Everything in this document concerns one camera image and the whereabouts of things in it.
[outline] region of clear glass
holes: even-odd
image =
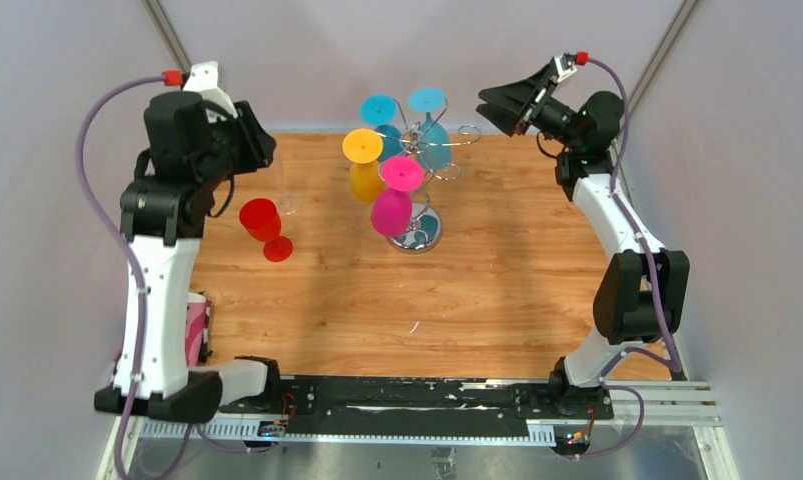
[[[286,178],[285,171],[286,150],[278,146],[274,152],[274,161],[269,171],[274,175],[277,186],[274,204],[281,215],[292,215],[301,207],[301,196],[292,188],[291,180]]]

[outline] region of metal floor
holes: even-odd
[[[620,442],[612,426],[596,426],[597,451]],[[228,445],[240,446],[239,442]],[[172,461],[180,440],[140,440],[131,475],[153,478]],[[643,427],[626,448],[598,459],[571,462],[541,447],[283,443],[266,454],[232,454],[193,440],[173,478],[193,480],[477,480],[654,479],[706,480],[692,428]]]

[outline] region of red connector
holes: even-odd
[[[183,72],[180,70],[166,70],[163,72],[163,83],[166,87],[182,87]]]
[[[589,60],[589,53],[588,52],[578,52],[575,55],[575,63],[578,65],[586,65],[586,62]]]

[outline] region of metal pole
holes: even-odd
[[[145,6],[148,16],[151,17],[151,22],[154,24],[154,28],[157,29],[157,32],[159,32],[163,45],[165,45],[169,55],[171,55],[174,64],[180,68],[180,70],[188,72],[192,67],[189,54],[186,53],[186,49],[183,48],[183,44],[180,43],[180,38],[171,25],[168,14],[166,14],[165,8],[162,6],[160,0],[142,0],[142,5]]]
[[[683,0],[683,2],[681,2],[681,6],[678,7],[678,11],[675,12],[675,16],[672,18],[669,26],[666,27],[666,32],[660,39],[660,43],[657,44],[657,48],[655,48],[654,53],[651,55],[651,59],[645,66],[639,80],[637,80],[636,86],[631,91],[628,99],[628,110],[631,114],[639,107],[639,103],[654,81],[654,77],[657,75],[660,67],[663,66],[666,57],[669,55],[672,48],[674,48],[675,43],[681,36],[681,32],[687,26],[695,8],[700,3],[701,0]]]

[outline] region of chrome base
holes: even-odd
[[[415,202],[407,233],[388,237],[388,240],[390,245],[404,253],[425,253],[435,247],[440,238],[442,238],[442,220],[436,210],[424,203]]]

